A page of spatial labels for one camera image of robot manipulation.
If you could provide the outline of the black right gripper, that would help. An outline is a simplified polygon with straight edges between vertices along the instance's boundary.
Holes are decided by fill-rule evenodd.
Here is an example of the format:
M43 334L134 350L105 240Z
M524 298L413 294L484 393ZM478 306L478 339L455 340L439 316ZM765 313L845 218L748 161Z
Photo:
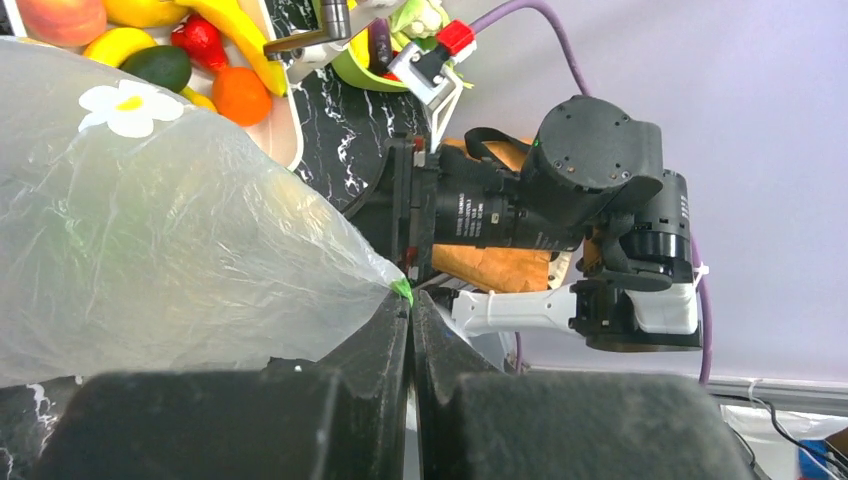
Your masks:
M396 133L384 144L377 183L343 214L413 284L438 271L436 244L527 249L514 245L516 203L498 191L502 174L516 171L481 150L468 158L457 147Z

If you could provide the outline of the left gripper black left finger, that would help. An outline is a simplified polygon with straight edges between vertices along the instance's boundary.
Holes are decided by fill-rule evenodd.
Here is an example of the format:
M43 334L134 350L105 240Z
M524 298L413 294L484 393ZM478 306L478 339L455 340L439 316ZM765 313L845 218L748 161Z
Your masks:
M399 479L410 306L388 295L316 363L112 373L76 393L36 479Z

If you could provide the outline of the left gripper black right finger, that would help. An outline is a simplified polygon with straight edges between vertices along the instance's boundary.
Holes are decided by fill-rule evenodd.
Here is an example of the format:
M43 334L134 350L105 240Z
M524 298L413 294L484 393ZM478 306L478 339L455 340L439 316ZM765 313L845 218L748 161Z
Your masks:
M717 403L674 375L499 371L415 296L410 361L425 479L748 479Z

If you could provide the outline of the clear lemon print plastic bag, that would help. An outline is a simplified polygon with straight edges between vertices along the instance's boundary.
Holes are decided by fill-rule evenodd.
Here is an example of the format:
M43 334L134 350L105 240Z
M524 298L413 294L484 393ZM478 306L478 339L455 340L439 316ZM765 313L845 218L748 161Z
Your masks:
M317 360L409 297L234 123L105 65L1 41L1 383Z

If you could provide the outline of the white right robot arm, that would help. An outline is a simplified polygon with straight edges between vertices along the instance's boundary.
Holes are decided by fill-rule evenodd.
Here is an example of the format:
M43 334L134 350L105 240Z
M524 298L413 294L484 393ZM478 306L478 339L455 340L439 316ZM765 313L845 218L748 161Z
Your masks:
M451 316L470 335L550 329L598 350L680 351L704 345L687 196L657 125L576 95L529 143L483 127L463 147L394 135L344 214L412 284L433 272L438 245L582 251L575 283L457 293Z

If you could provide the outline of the orange canvas tote bag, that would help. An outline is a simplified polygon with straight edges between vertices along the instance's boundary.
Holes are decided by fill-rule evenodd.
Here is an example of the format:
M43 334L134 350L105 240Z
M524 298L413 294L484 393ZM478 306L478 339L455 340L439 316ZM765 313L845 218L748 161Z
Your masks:
M459 148L468 158L482 156L481 148L486 147L508 168L518 171L525 162L530 140L490 127L476 127L467 131L462 140L446 139L444 144ZM432 265L484 292L523 293L556 289L576 281L580 257L577 252L436 244Z

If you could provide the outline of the purple eggplant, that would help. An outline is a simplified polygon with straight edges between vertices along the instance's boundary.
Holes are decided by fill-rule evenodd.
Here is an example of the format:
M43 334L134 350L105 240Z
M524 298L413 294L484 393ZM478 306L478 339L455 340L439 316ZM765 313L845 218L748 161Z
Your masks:
M385 75L394 59L388 20L379 18L368 26L369 70L375 75Z

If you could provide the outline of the cauliflower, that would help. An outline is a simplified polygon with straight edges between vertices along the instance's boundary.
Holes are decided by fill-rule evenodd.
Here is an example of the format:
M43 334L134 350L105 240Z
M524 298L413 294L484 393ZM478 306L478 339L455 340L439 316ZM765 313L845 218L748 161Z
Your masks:
M450 21L441 0L408 0L389 17L389 28L392 34L427 38L436 35Z

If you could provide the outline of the white fruit tray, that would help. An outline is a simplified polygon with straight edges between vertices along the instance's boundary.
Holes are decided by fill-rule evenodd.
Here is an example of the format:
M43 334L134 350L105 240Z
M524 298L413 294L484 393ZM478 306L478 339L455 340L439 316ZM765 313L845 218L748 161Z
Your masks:
M269 8L264 1L238 1L238 4L268 40L278 39L279 33L276 31L269 15ZM35 34L28 31L25 22L21 19L18 1L1 1L1 5L1 19L8 23L8 30L11 32L7 35L36 39ZM176 25L175 23L143 30L157 43L170 44L170 34ZM222 37L222 45L231 66L245 68L250 66L237 46L229 39ZM195 93L214 100L212 73L198 66L192 68L193 74L188 87ZM290 170L295 170L301 162L304 146L296 104L290 92L289 90L289 94L283 97L272 95L273 104L269 115L262 122L244 127L244 129L270 158Z

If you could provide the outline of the orange fruit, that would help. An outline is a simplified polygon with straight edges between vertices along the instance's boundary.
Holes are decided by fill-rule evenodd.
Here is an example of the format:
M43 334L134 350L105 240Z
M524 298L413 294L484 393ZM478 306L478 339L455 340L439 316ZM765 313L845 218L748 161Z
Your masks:
M212 102L219 114L242 127L261 123L271 112L271 96L259 76L246 67L229 67L217 73Z

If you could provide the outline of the yellow banana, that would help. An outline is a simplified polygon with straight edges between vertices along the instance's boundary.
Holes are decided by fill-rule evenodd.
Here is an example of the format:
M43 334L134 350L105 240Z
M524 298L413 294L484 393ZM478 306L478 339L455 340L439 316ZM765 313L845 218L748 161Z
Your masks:
M175 1L209 21L240 50L265 86L277 96L286 91L284 69L277 61L269 60L264 53L265 35L243 11L237 1Z

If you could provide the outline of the red pomegranate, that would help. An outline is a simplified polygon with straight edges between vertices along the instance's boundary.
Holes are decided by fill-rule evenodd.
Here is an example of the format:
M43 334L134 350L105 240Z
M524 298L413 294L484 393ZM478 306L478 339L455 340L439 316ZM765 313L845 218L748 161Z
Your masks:
M171 33L173 46L183 49L196 66L218 73L230 66L218 29L201 15L190 14Z

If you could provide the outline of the green avocado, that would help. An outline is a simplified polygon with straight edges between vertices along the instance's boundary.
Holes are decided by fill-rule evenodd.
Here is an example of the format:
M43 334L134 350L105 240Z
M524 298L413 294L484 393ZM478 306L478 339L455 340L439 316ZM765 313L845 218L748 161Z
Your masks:
M120 69L151 84L180 93L192 76L188 54L181 48L158 45L130 55Z

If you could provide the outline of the peach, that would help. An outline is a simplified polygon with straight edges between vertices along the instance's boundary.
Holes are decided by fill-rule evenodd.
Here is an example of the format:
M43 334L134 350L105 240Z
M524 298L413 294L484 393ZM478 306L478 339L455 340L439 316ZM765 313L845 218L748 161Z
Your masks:
M55 46L84 46L107 29L107 13L99 0L23 0L16 4L30 36Z

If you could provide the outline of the white pvc pipe frame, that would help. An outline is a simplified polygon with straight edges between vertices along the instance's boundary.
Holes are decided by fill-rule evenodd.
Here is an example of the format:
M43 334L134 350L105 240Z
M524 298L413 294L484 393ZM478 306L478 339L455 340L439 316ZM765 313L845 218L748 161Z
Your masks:
M290 85L300 84L316 70L329 65L348 50L348 43L324 43L282 53L282 64Z

